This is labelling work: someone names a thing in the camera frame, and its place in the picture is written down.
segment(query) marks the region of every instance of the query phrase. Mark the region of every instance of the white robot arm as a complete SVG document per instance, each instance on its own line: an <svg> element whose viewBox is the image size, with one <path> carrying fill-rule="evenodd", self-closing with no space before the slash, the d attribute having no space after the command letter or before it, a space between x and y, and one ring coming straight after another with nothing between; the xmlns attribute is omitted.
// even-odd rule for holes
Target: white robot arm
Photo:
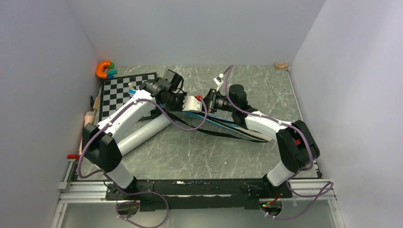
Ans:
<svg viewBox="0 0 403 228"><path fill-rule="evenodd" d="M112 116L100 122L97 126L87 124L83 129L83 147L99 131L99 136L89 146L85 157L93 164L101 168L117 185L126 192L137 191L137 180L121 163L122 154L132 150L144 139L147 139L169 125L169 121L163 115L151 122L153 128L147 130L145 137L139 140L138 133L124 137L129 130L144 114L155 108L150 102L137 102L138 99L147 99L157 104L164 104L166 111L193 111L201 112L201 102L194 96L183 93L173 93L178 88L183 78L177 73L168 70L162 78L156 81L148 80L140 86L140 90ZM262 113L248 105L246 93L241 85L232 85L229 89L229 97L238 108L257 114ZM232 112L234 122L245 129L259 132L278 142L281 161L268 174L264 175L263 182L267 190L276 191L276 187L284 183L303 167L309 164L309 157L301 138L293 129L280 125L275 121L260 118L259 116L246 115L234 109L226 96L215 89L210 89L204 103L208 113L217 110ZM307 126L303 121L294 123L284 122L297 127L305 135L313 159L319 156L319 150L313 140Z"/></svg>

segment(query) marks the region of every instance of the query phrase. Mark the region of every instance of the floor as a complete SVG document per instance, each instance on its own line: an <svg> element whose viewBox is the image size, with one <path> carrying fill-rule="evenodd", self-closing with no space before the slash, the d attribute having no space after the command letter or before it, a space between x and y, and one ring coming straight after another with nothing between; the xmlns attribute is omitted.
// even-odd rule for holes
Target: floor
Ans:
<svg viewBox="0 0 403 228"><path fill-rule="evenodd" d="M213 78L227 66L124 66L116 67L116 76L157 72L162 76L171 69L184 77L184 91L189 95L206 95L216 88ZM235 66L231 84L241 84L248 94L249 104L284 121L300 119L297 103L286 70L272 66ZM216 115L231 119L230 113ZM200 120L185 118L197 125ZM134 132L148 121L138 122ZM229 133L227 130L206 124L203 129ZM123 158L123 164L138 179L215 179L260 178L280 161L277 143L256 143L239 139L221 138L201 132L184 132L173 125L135 148ZM95 170L85 161L84 174ZM315 178L314 169L297 177ZM102 180L100 173L90 180Z"/></svg>

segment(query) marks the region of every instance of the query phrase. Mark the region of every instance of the orange magnet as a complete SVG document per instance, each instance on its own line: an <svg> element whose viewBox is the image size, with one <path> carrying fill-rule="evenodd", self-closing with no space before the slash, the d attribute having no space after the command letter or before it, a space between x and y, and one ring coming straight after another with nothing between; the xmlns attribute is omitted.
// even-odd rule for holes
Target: orange magnet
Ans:
<svg viewBox="0 0 403 228"><path fill-rule="evenodd" d="M113 78L113 75L116 74L116 70L109 71L109 69L114 68L114 64L110 60L102 61L96 67L96 75L102 79Z"/></svg>

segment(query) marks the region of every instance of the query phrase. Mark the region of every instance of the checkerboard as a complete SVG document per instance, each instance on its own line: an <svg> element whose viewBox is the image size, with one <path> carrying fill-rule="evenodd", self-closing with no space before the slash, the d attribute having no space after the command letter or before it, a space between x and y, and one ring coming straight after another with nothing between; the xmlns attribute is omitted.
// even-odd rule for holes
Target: checkerboard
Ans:
<svg viewBox="0 0 403 228"><path fill-rule="evenodd" d="M103 80L101 87L99 121L112 115L116 110L130 100L129 83L132 83L132 86L137 90L146 80L156 78L157 73L148 73ZM140 120L154 119L159 116L159 114L159 110L154 109L144 115Z"/></svg>

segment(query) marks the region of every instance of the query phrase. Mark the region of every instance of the gray wall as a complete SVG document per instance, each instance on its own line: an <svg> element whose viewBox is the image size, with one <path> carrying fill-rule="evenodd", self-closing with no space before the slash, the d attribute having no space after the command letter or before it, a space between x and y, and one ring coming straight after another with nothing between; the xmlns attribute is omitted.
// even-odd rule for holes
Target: gray wall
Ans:
<svg viewBox="0 0 403 228"><path fill-rule="evenodd" d="M402 227L402 11L327 0L291 66L347 227Z"/></svg>
<svg viewBox="0 0 403 228"><path fill-rule="evenodd" d="M97 59L65 0L0 3L0 227L49 227Z"/></svg>
<svg viewBox="0 0 403 228"><path fill-rule="evenodd" d="M119 65L291 63L325 0L69 0Z"/></svg>

